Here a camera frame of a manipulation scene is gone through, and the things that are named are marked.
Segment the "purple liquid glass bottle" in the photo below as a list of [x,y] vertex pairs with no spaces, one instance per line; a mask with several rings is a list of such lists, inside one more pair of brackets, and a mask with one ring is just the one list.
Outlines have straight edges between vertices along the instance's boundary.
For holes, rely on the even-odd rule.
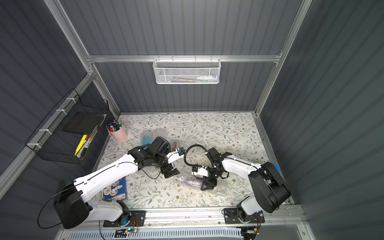
[[178,176],[176,180],[184,186],[200,188],[202,184],[202,180],[198,180],[193,176]]

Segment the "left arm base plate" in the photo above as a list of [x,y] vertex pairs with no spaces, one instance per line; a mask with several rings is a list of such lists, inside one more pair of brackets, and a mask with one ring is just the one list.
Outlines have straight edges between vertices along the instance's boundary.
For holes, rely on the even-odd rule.
[[130,211],[130,214],[123,213],[122,217],[119,217],[116,221],[104,221],[104,228],[133,228],[142,227],[146,219],[146,211]]

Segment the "white tape dispenser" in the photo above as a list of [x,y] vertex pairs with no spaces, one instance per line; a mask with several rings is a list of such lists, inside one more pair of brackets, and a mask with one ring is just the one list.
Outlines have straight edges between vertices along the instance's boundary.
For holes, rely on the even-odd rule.
[[171,151],[175,152],[180,147],[180,142],[178,140],[171,140]]

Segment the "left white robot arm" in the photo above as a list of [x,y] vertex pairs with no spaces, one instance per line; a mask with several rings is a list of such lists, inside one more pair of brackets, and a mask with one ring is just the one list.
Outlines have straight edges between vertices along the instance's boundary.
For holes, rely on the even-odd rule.
[[132,215],[127,205],[117,200],[100,203],[93,197],[117,180],[145,167],[158,167],[165,178],[180,172],[172,163],[184,156],[183,148],[172,150],[170,142],[157,137],[151,144],[135,147],[117,161],[73,181],[61,181],[53,204],[65,229],[72,229],[83,222],[109,221],[119,227],[131,223]]

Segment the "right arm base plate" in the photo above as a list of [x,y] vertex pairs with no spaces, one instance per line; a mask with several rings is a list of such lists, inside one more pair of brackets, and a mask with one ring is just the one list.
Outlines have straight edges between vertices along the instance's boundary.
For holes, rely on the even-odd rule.
[[245,212],[239,211],[237,208],[224,208],[221,210],[225,219],[225,224],[263,224],[265,217],[263,211],[247,215]]

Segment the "blue liquid glass bottle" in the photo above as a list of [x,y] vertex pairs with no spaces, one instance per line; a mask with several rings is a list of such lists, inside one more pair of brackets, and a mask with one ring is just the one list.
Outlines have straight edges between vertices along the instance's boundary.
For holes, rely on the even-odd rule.
[[141,137],[141,145],[144,146],[144,145],[148,145],[148,144],[151,144],[152,143],[152,136],[149,136],[149,135],[143,135]]

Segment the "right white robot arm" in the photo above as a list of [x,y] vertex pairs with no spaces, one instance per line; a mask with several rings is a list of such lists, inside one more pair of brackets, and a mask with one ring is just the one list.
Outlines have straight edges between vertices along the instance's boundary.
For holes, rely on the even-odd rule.
[[273,163],[253,164],[231,153],[220,154],[215,148],[205,151],[205,154],[212,166],[198,167],[198,174],[204,172],[202,191],[214,189],[218,178],[226,179],[230,173],[249,181],[253,193],[241,201],[236,209],[242,223],[256,220],[256,213],[261,211],[274,212],[291,196],[290,188]]

